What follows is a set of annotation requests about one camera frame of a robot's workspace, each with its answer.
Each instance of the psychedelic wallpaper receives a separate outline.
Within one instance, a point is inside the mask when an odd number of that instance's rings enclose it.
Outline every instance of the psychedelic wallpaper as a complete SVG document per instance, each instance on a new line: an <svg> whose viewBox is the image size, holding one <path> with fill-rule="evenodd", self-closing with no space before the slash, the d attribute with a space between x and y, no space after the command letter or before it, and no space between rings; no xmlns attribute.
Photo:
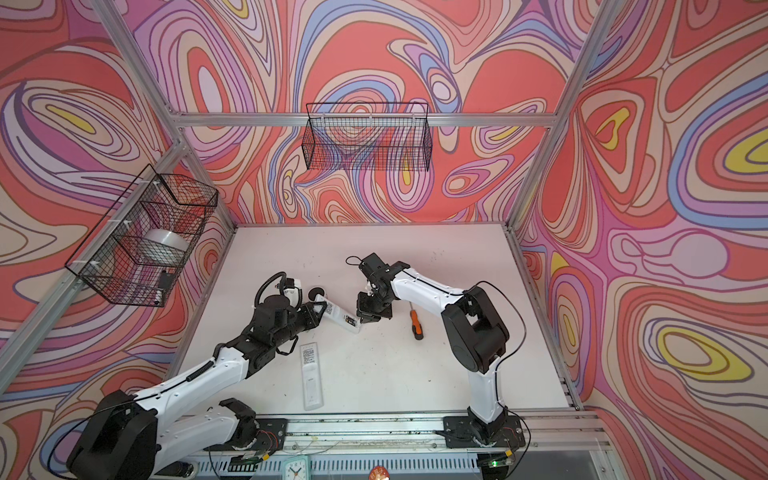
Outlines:
<svg viewBox="0 0 768 480"><path fill-rule="evenodd" d="M170 141L87 2L0 0L0 348ZM164 375L223 249L214 217L163 309L84 290L0 396L0 478L53 478L53 442L117 388ZM72 441L53 466L63 471Z"/></svg>
<svg viewBox="0 0 768 480"><path fill-rule="evenodd" d="M768 3L630 0L515 225L630 478L768 478Z"/></svg>
<svg viewBox="0 0 768 480"><path fill-rule="evenodd" d="M552 112L588 2L128 2L123 17L172 107L302 112L312 101ZM236 223L504 221L542 129L441 127L429 173L306 172L301 128L187 137Z"/></svg>
<svg viewBox="0 0 768 480"><path fill-rule="evenodd" d="M302 128L189 127L235 223L505 221L542 127L461 127L429 171L307 170Z"/></svg>
<svg viewBox="0 0 768 480"><path fill-rule="evenodd" d="M301 112L310 101L428 101L433 111L553 111L590 2L118 2L177 111Z"/></svg>

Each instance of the white platform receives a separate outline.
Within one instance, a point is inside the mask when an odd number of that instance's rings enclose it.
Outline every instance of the white platform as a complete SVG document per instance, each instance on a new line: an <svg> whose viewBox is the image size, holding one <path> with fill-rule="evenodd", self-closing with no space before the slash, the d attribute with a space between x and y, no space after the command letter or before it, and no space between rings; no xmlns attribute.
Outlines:
<svg viewBox="0 0 768 480"><path fill-rule="evenodd" d="M354 313L366 279L344 259L373 252L386 263L402 260L450 286L469 288L488 280L502 289L528 325L525 344L499 370L504 400L513 410L568 407L504 231L497 224L240 228L181 371L208 359L217 343L240 333L253 314L257 289L281 270L301 279L305 293L321 286L328 298ZM503 297L484 288L510 331L507 350L511 351L520 342L520 320ZM393 303L393 318L363 325L359 335L335 323L321 323L299 334L299 345L317 342L319 349L325 405L311 413L466 409L467 371L448 346L442 319L418 307L416 311L424 329L422 341L413 338L409 305L403 301ZM192 413L230 397L257 413L306 413L298 349L293 355L277 356L256 375L219 392Z"/></svg>

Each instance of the orange screwdriver handle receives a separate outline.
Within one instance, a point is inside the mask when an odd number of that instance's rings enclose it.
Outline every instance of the orange screwdriver handle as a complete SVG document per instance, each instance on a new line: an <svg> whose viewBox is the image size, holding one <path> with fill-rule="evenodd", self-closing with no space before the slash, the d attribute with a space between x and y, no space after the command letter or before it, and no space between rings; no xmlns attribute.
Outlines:
<svg viewBox="0 0 768 480"><path fill-rule="evenodd" d="M419 323L419 316L416 315L415 310L411 310L411 322L413 325L411 325L411 331L413 331L413 336L417 340L421 340L424 338L424 332L422 332L422 324Z"/></svg>

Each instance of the clock face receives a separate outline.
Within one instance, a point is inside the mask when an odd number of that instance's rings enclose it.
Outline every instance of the clock face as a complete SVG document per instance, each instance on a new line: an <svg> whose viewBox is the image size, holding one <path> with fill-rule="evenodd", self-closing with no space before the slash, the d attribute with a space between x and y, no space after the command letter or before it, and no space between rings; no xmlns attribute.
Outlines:
<svg viewBox="0 0 768 480"><path fill-rule="evenodd" d="M305 455L283 462L283 480L310 480L310 460Z"/></svg>

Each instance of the black wire basket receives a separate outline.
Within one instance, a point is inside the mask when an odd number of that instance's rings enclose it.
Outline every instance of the black wire basket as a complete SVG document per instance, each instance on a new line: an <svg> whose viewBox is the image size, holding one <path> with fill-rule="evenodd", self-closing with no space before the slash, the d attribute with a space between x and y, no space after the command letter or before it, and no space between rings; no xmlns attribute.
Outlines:
<svg viewBox="0 0 768 480"><path fill-rule="evenodd" d="M422 102L306 104L307 170L429 170L432 134Z"/></svg>
<svg viewBox="0 0 768 480"><path fill-rule="evenodd" d="M66 267L109 303L164 306L218 199L215 187L185 175L154 172L136 203L96 252L87 260L72 261L101 221ZM81 267L75 271L73 266L78 264Z"/></svg>

